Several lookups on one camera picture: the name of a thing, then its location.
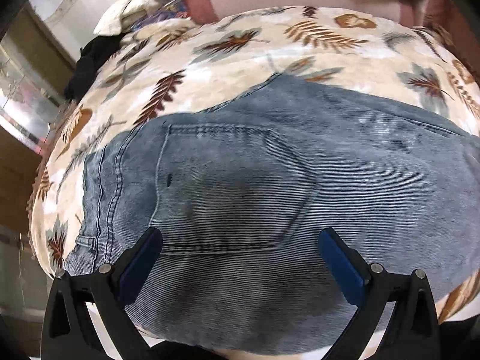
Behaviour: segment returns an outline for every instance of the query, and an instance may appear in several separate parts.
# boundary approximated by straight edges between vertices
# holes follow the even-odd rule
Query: blue gripper pad
[[[140,294],[162,251],[162,233],[157,228],[149,227],[137,244],[141,245],[140,248],[118,281],[117,299],[122,306],[132,304]]]
[[[318,235],[318,250],[346,301],[360,307],[370,281],[369,267],[355,249],[350,249],[333,228]]]

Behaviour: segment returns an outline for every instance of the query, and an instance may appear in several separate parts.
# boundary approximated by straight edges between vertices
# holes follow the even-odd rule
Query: leaf print blanket
[[[276,7],[204,26],[170,19],[126,35],[122,45],[66,121],[41,171],[31,241],[52,276],[74,249],[83,220],[88,154],[155,117],[219,106],[275,73],[411,104],[479,134],[480,90],[455,56],[424,28],[361,12]],[[479,287],[470,282],[476,285],[466,286],[468,296]],[[439,314],[445,304],[448,315],[463,306],[461,292],[439,304]]]

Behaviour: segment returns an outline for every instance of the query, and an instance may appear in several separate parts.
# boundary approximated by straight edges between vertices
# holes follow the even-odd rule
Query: gray cloth
[[[114,263],[155,226],[165,246],[127,308],[136,325],[210,349],[314,350],[355,311],[319,230],[390,272],[424,269],[438,300],[480,266],[479,159],[479,139],[437,114],[275,74],[88,156],[65,268]]]

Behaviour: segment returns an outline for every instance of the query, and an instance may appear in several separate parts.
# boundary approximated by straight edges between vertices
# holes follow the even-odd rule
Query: denim fabric
[[[127,308],[136,325],[207,348],[313,350],[355,311],[318,255],[321,228],[390,272],[424,269],[436,300],[478,269],[479,149],[432,112],[274,75],[91,154],[66,269],[113,263],[155,226],[165,246]]]

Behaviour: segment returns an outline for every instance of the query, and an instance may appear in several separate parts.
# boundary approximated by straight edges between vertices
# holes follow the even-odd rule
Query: jeans back pocket
[[[171,125],[157,165],[150,225],[163,254],[272,250],[287,242],[316,192],[306,164],[267,127]]]

